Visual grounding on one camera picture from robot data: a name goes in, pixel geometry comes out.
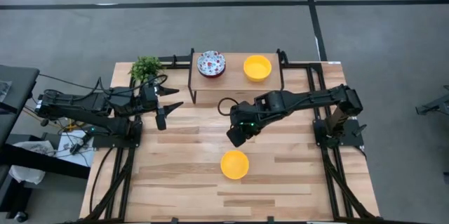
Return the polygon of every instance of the wooden tabletop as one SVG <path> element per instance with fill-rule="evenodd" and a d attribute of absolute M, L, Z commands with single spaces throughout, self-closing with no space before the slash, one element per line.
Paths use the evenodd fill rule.
<path fill-rule="evenodd" d="M 112 86 L 128 85 L 131 65 L 116 64 Z M 345 84 L 341 64 L 323 62 L 323 72 L 328 88 Z M 216 108 L 224 94 L 205 91 L 192 104 L 188 73 L 166 70 L 164 86 L 180 92 L 160 101 L 163 105 L 185 102 L 168 116 L 167 130 L 157 130 L 154 114 L 142 117 L 144 131 L 135 153 L 126 221 L 169 221 L 172 217 L 181 221 L 266 220 L 267 216 L 276 220 L 332 220 L 321 152 L 311 125 L 313 110 L 297 111 L 274 122 L 242 145 L 239 149 L 250 161 L 248 175 L 230 180 L 220 170 L 222 155 L 234 149 L 226 137 L 229 117 L 220 116 Z M 283 74 L 285 90 L 309 91 L 305 70 L 284 70 Z M 252 102 L 256 92 L 230 91 L 226 96 Z M 340 149 L 348 186 L 367 210 L 378 215 L 365 158 L 352 147 Z M 88 215 L 93 180 L 106 151 L 95 153 L 80 217 Z M 114 157 L 115 150 L 100 172 L 94 205 L 109 187 Z M 344 216 L 340 189 L 336 184 L 335 188 L 340 215 Z M 118 216 L 120 196 L 121 189 L 116 194 L 113 217 Z"/>
<path fill-rule="evenodd" d="M 276 53 L 222 53 L 226 60 L 226 70 L 217 78 L 203 77 L 196 66 L 201 53 L 194 53 L 192 60 L 193 91 L 272 91 L 281 89 L 279 57 Z M 252 55 L 263 55 L 272 64 L 272 73 L 262 82 L 250 81 L 243 71 L 243 63 Z"/>

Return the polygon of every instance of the bowl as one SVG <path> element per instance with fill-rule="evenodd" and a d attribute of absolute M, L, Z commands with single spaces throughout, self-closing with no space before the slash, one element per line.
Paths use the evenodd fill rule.
<path fill-rule="evenodd" d="M 208 78 L 219 77 L 225 72 L 225 57 L 217 51 L 206 51 L 196 61 L 199 74 Z"/>
<path fill-rule="evenodd" d="M 247 174 L 250 162 L 242 151 L 231 150 L 223 155 L 220 166 L 226 177 L 240 179 Z"/>
<path fill-rule="evenodd" d="M 243 71 L 251 81 L 264 81 L 272 72 L 272 63 L 263 55 L 246 58 Z"/>

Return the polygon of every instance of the yellow bowl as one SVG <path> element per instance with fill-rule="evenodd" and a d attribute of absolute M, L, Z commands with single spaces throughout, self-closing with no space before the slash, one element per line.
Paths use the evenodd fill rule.
<path fill-rule="evenodd" d="M 272 72 L 272 63 L 263 55 L 246 58 L 243 71 L 251 81 L 264 81 Z"/>
<path fill-rule="evenodd" d="M 231 150 L 224 154 L 220 166 L 226 177 L 240 179 L 247 174 L 250 162 L 242 151 Z"/>

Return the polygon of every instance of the red and white patterned bowl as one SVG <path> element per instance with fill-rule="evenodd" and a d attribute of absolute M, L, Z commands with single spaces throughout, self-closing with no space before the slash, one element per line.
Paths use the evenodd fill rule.
<path fill-rule="evenodd" d="M 205 77 L 218 77 L 225 72 L 226 60 L 220 52 L 206 51 L 198 57 L 196 67 Z"/>

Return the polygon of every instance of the wooden shelf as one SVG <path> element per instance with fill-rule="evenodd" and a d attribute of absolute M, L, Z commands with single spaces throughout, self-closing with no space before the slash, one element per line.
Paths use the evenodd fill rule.
<path fill-rule="evenodd" d="M 281 90 L 282 77 L 279 57 L 276 53 L 222 53 L 226 59 L 226 70 L 217 78 L 202 76 L 196 61 L 201 53 L 194 53 L 191 85 L 193 91 L 273 91 Z M 243 72 L 243 63 L 251 55 L 263 55 L 272 63 L 272 73 L 262 82 L 250 81 Z"/>

